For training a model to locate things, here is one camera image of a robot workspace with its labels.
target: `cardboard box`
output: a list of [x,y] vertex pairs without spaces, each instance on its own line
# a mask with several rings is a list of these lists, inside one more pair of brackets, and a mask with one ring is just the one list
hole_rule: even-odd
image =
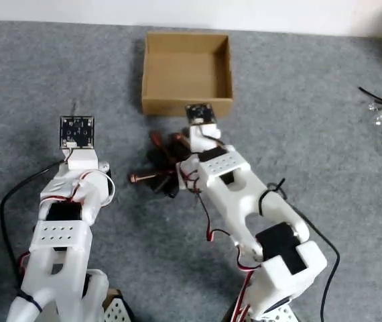
[[229,37],[149,32],[142,80],[143,114],[183,116],[188,104],[210,103],[217,117],[233,104]]

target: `white plastic bracket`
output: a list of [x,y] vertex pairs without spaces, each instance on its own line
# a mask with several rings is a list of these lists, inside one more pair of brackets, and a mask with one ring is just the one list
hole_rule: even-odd
[[298,322],[298,319],[288,304],[282,305],[268,313],[264,313],[261,322]]
[[29,251],[54,247],[85,251],[91,245],[91,239],[90,227],[84,221],[38,221]]
[[[259,198],[267,187],[252,172],[246,160],[228,146],[228,153],[201,162],[198,166],[199,183],[219,213],[224,217],[227,231],[240,249],[257,261],[263,259],[263,249],[246,227],[246,216],[259,212]],[[234,182],[225,184],[220,176],[232,172]],[[310,236],[303,219],[277,194],[269,193],[261,202],[263,215],[275,223],[288,222],[300,242]]]
[[[21,289],[42,308],[55,301],[62,322],[87,322],[86,318],[90,316],[87,311],[90,306],[84,304],[82,290],[91,241],[90,227],[84,221],[38,221],[36,225]],[[54,247],[67,248],[60,261]],[[52,271],[54,264],[62,264],[59,272]],[[105,296],[106,276],[101,280],[106,281],[104,287],[100,287]],[[16,297],[7,322],[34,321],[39,314],[34,304]]]
[[123,300],[112,300],[105,311],[105,322],[131,322]]

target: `red wire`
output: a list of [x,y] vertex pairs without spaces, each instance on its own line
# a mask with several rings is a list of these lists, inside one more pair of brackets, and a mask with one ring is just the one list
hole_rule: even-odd
[[197,195],[198,199],[200,200],[200,203],[203,206],[204,213],[206,213],[206,218],[207,218],[206,239],[207,239],[207,241],[208,242],[213,242],[213,233],[216,232],[216,231],[219,231],[221,233],[224,233],[227,236],[230,236],[230,233],[228,233],[227,231],[225,231],[223,229],[216,228],[216,229],[210,230],[211,224],[210,224],[209,212],[207,211],[206,205],[204,204],[203,199],[200,196],[200,193],[197,193],[196,195]]
[[243,321],[245,320],[247,311],[249,311],[249,308],[250,308],[250,307],[251,307],[251,306],[250,306],[249,304],[246,305],[245,309],[243,310],[243,313],[242,313],[241,316],[240,316],[240,320],[239,320],[239,322],[243,322]]
[[237,316],[239,315],[240,307],[242,306],[243,297],[245,297],[245,291],[246,291],[246,288],[247,288],[249,281],[251,280],[252,274],[253,274],[253,271],[248,272],[246,275],[245,281],[243,282],[242,289],[240,290],[239,297],[237,298],[237,302],[236,302],[236,305],[235,305],[235,308],[234,308],[234,311],[232,314],[232,319],[231,319],[232,322],[236,322],[236,320],[237,320]]
[[23,265],[23,262],[25,260],[26,257],[28,257],[30,255],[30,252],[24,252],[22,253],[19,257],[18,257],[18,267],[19,269],[21,270],[21,274],[24,276],[25,274],[25,268],[24,268],[24,265]]
[[257,270],[261,267],[261,265],[256,265],[254,267],[248,267],[240,264],[240,257],[241,257],[241,251],[240,247],[237,246],[237,267],[239,267],[239,270],[242,270],[243,272],[253,272],[254,270]]

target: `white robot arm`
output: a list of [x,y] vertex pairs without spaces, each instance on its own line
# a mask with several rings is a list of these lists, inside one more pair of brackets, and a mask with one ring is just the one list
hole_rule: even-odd
[[[55,177],[40,193],[40,210],[29,247],[29,260],[7,322],[114,319],[114,314],[111,319],[102,308],[109,287],[108,278],[101,270],[87,269],[87,265],[92,243],[90,226],[101,207],[111,202],[115,186],[107,174],[109,164],[99,162],[92,148],[89,132],[94,119],[63,117],[62,124],[64,118],[64,140],[69,149],[64,150],[65,162],[59,165]],[[87,138],[91,142],[82,147],[80,141],[87,145]],[[123,305],[122,301],[115,304],[117,307]],[[120,318],[130,322],[125,309]]]
[[[177,164],[180,188],[206,193],[240,253],[259,263],[243,287],[231,322],[243,321],[246,313],[257,321],[270,320],[270,312],[313,283],[326,267],[326,258],[309,241],[306,222],[279,194],[267,189],[234,147],[219,140],[210,105],[188,106],[187,116],[192,155]],[[254,237],[245,223],[252,213],[260,213],[276,225]],[[245,309],[238,320],[238,312]]]

